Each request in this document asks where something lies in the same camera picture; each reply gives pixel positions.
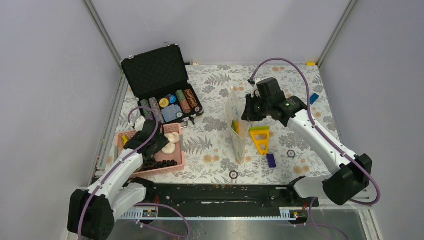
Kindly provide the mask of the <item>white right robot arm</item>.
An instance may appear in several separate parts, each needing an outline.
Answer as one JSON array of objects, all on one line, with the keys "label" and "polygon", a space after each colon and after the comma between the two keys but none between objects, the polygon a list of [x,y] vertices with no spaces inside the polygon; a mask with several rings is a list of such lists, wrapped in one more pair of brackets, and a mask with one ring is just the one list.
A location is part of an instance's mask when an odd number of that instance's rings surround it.
[{"label": "white right robot arm", "polygon": [[314,118],[298,97],[286,98],[275,78],[255,83],[252,94],[246,95],[242,120],[259,122],[268,116],[301,137],[318,155],[329,171],[321,177],[299,177],[289,183],[287,201],[301,205],[307,198],[327,198],[342,206],[367,188],[373,161],[367,154],[357,155],[344,147]]}]

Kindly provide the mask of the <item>clear zip top bag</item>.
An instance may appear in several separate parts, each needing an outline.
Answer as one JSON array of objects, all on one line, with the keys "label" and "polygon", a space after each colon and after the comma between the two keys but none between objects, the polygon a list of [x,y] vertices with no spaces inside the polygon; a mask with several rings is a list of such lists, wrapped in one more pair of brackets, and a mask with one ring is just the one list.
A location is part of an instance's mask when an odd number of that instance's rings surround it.
[{"label": "clear zip top bag", "polygon": [[236,94],[235,88],[230,88],[230,93],[225,103],[224,116],[229,127],[235,161],[242,164],[245,161],[245,152],[250,122],[242,120],[246,101]]}]

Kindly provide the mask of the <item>green toy pepper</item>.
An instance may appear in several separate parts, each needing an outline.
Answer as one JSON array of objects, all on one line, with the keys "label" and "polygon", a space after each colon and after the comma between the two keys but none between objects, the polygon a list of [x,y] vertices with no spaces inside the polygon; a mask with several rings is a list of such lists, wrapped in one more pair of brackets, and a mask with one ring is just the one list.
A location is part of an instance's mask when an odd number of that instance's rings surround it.
[{"label": "green toy pepper", "polygon": [[231,123],[231,129],[232,129],[235,133],[237,133],[237,132],[236,132],[236,121],[235,121],[235,120],[232,120],[232,123]]}]

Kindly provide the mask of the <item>orange toy fruit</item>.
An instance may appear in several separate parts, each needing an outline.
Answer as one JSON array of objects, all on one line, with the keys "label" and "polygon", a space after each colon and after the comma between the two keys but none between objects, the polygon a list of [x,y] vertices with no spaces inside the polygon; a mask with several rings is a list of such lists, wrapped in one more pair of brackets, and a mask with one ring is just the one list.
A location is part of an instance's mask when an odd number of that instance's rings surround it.
[{"label": "orange toy fruit", "polygon": [[235,121],[235,129],[236,129],[236,133],[239,135],[240,134],[240,122],[239,121]]}]

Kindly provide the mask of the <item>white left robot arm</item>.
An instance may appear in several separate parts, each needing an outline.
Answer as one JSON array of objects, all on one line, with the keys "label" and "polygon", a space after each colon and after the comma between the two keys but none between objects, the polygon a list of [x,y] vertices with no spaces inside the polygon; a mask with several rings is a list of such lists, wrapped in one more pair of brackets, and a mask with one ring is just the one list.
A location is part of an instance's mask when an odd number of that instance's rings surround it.
[{"label": "white left robot arm", "polygon": [[146,120],[118,159],[97,181],[86,189],[76,189],[69,202],[67,230],[79,239],[106,240],[116,221],[137,203],[152,204],[155,192],[145,183],[124,187],[130,176],[142,167],[144,159],[158,153],[168,139],[158,120]]}]

